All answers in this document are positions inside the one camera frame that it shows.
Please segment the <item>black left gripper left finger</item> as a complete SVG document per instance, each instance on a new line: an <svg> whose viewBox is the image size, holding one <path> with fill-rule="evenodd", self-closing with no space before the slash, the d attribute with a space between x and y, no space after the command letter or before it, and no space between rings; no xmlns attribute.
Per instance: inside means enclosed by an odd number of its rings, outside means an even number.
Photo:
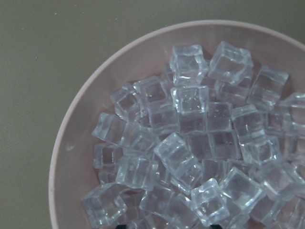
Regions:
<svg viewBox="0 0 305 229"><path fill-rule="evenodd" d="M119 224L115 227L115 229L129 229L128 224Z"/></svg>

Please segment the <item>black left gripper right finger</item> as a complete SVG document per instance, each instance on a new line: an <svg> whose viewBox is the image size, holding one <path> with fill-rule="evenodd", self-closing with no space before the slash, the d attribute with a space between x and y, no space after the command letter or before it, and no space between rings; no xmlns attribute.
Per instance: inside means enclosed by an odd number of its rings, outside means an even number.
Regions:
<svg viewBox="0 0 305 229"><path fill-rule="evenodd" d="M221 225L219 224L211 224L209 226L209 229L223 229Z"/></svg>

